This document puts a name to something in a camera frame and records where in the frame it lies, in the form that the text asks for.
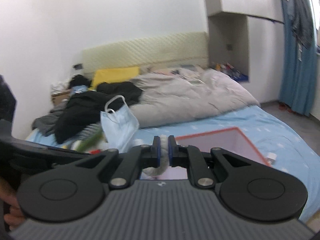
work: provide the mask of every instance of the pink tray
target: pink tray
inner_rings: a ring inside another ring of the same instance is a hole
[[[176,137],[177,144],[193,145],[202,152],[220,147],[267,166],[270,164],[238,127]]]

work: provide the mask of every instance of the blue face mask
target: blue face mask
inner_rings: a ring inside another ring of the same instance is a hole
[[[108,106],[122,98],[124,105],[117,111]],[[133,135],[139,129],[137,118],[131,113],[124,97],[115,96],[106,103],[105,112],[100,112],[101,125],[108,140],[108,148],[116,148],[120,153],[127,152],[133,146]]]

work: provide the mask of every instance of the red object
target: red object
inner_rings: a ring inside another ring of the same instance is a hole
[[[98,149],[98,150],[90,151],[89,153],[90,153],[90,154],[98,154],[98,153],[100,153],[100,152],[101,152],[101,150]]]
[[[284,111],[284,110],[287,109],[287,105],[286,105],[285,103],[279,103],[279,109],[280,109],[281,111]]]

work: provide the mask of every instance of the gray clothing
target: gray clothing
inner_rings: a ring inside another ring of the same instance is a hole
[[[32,129],[38,128],[39,132],[44,136],[53,134],[53,128],[60,115],[62,115],[63,110],[66,108],[67,102],[68,101],[61,102],[60,104],[52,108],[49,114],[35,119],[32,123]]]
[[[303,46],[311,47],[314,35],[313,17],[309,0],[289,0],[288,14],[292,31]]]

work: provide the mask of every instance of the hand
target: hand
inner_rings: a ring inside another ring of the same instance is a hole
[[[13,230],[22,224],[25,218],[19,207],[15,190],[2,177],[0,177],[0,199],[11,205],[10,213],[4,215],[4,221],[9,225],[9,229]]]

